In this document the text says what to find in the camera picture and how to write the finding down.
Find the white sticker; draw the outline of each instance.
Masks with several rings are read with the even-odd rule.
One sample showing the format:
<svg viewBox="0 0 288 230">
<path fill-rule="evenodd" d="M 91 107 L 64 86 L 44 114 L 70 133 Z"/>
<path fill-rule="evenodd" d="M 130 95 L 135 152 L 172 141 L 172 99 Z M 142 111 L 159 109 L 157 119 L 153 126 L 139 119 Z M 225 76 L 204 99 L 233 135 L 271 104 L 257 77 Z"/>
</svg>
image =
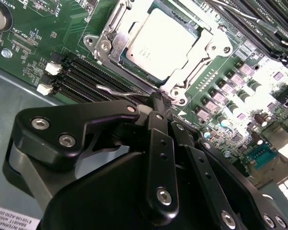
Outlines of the white sticker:
<svg viewBox="0 0 288 230">
<path fill-rule="evenodd" d="M 0 207 L 0 230 L 36 230 L 39 220 Z"/>
</svg>

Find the green circuit board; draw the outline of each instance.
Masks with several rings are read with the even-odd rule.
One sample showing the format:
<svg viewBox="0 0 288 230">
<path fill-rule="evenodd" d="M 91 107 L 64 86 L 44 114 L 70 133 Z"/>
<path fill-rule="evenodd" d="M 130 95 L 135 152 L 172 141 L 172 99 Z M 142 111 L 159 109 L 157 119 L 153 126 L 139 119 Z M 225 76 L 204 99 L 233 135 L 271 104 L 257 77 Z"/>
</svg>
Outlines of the green circuit board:
<svg viewBox="0 0 288 230">
<path fill-rule="evenodd" d="M 14 25 L 0 34 L 0 53 L 12 51 L 12 58 L 0 54 L 0 67 L 22 80 L 37 86 L 50 55 L 75 53 L 93 61 L 82 38 L 86 34 L 100 34 L 116 0 L 91 1 L 84 9 L 85 0 L 8 0 Z"/>
<path fill-rule="evenodd" d="M 122 76 L 117 75 L 104 66 L 98 65 L 93 55 L 83 44 L 85 35 L 100 35 L 111 12 L 113 11 L 117 0 L 1 0 L 10 9 L 13 16 L 13 26 L 10 31 L 0 33 L 0 68 L 13 74 L 14 76 L 37 86 L 46 64 L 50 60 L 53 51 L 58 54 L 74 53 L 79 58 L 84 59 L 97 68 L 105 71 L 110 76 L 124 82 L 131 88 L 136 88 L 132 82 L 128 82 Z M 201 130 L 203 127 L 209 127 L 217 133 L 211 139 L 222 152 L 231 150 L 231 161 L 242 157 L 243 154 L 238 151 L 241 145 L 247 146 L 247 152 L 255 147 L 249 145 L 251 138 L 243 133 L 241 129 L 246 127 L 255 113 L 267 113 L 271 116 L 271 121 L 283 121 L 288 117 L 288 109 L 284 108 L 273 97 L 269 102 L 276 106 L 273 109 L 267 109 L 267 105 L 262 108 L 249 107 L 245 109 L 246 118 L 241 124 L 232 120 L 232 126 L 223 128 L 217 121 L 217 116 L 226 112 L 225 107 L 211 114 L 211 119 L 202 122 L 195 114 L 194 109 L 202 106 L 202 99 L 208 96 L 210 91 L 217 87 L 220 79 L 226 79 L 230 71 L 240 74 L 246 82 L 255 79 L 262 85 L 269 87 L 267 94 L 272 95 L 282 89 L 285 82 L 288 84 L 288 70 L 281 64 L 271 62 L 263 52 L 255 47 L 249 40 L 231 23 L 222 18 L 217 12 L 209 7 L 204 0 L 195 2 L 209 17 L 214 18 L 218 23 L 227 27 L 227 35 L 233 45 L 234 51 L 227 58 L 216 58 L 203 74 L 196 80 L 192 87 L 187 91 L 189 102 L 186 106 L 174 106 L 173 113 L 177 118 L 189 126 Z M 186 16 L 177 10 L 177 15 L 181 18 Z M 2 56 L 2 49 L 7 48 L 12 51 L 11 58 Z M 246 65 L 252 69 L 251 74 L 241 71 L 241 67 Z M 273 79 L 273 75 L 282 72 L 284 78 L 281 81 Z M 235 87 L 236 91 L 244 90 L 240 86 Z M 67 104 L 75 103 L 70 98 L 58 93 L 55 95 L 58 99 Z M 230 101 L 235 101 L 237 95 L 228 96 Z"/>
</svg>

